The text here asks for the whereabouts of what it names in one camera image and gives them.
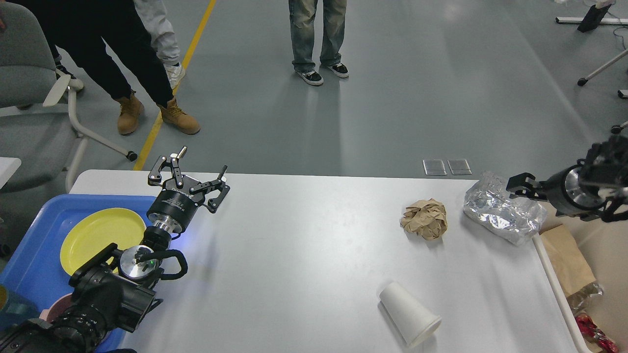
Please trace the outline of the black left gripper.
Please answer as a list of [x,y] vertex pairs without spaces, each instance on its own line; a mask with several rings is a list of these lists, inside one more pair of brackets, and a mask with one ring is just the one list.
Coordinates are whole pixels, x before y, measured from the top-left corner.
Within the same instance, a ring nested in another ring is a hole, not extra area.
[[[174,223],[171,232],[177,234],[186,231],[197,212],[197,208],[201,205],[211,214],[215,214],[231,189],[223,179],[228,168],[227,165],[224,165],[217,179],[198,183],[198,185],[190,187],[190,194],[187,194],[184,190],[184,175],[179,164],[187,149],[187,146],[183,146],[179,152],[169,156],[161,155],[148,174],[148,185],[160,187],[161,191],[148,208],[146,215],[153,223],[165,216],[169,217]],[[164,169],[170,170],[170,179],[163,178]],[[219,191],[217,197],[209,199],[207,203],[203,202],[202,195],[208,195],[214,191]]]

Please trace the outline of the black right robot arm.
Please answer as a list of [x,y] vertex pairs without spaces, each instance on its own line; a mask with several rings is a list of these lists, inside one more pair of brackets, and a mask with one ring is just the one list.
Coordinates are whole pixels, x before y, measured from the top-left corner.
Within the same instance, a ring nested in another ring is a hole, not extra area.
[[627,138],[614,134],[592,144],[585,158],[548,179],[538,181],[523,173],[509,178],[505,189],[511,198],[550,203],[557,217],[615,223],[628,219],[627,186]]

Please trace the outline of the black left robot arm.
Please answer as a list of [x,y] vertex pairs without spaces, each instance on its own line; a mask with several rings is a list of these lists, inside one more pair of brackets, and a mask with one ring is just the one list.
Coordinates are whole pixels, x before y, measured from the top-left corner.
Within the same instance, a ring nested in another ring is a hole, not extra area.
[[74,289],[67,309],[52,322],[29,319],[1,335],[3,353],[92,353],[114,329],[132,333],[162,303],[154,287],[188,272],[184,254],[170,247],[184,233],[198,208],[217,212],[230,187],[223,167],[216,179],[201,182],[180,170],[187,147],[161,155],[147,183],[160,188],[147,211],[151,225],[136,246],[108,244],[69,279]]

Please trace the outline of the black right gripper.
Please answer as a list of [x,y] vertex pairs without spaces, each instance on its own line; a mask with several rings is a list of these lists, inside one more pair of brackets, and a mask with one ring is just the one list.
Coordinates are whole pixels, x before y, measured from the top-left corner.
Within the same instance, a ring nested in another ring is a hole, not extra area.
[[581,183],[580,170],[581,166],[572,166],[540,183],[529,173],[514,175],[508,179],[506,190],[510,199],[551,203],[558,217],[577,217],[586,222],[599,219],[606,201],[599,195],[599,187]]

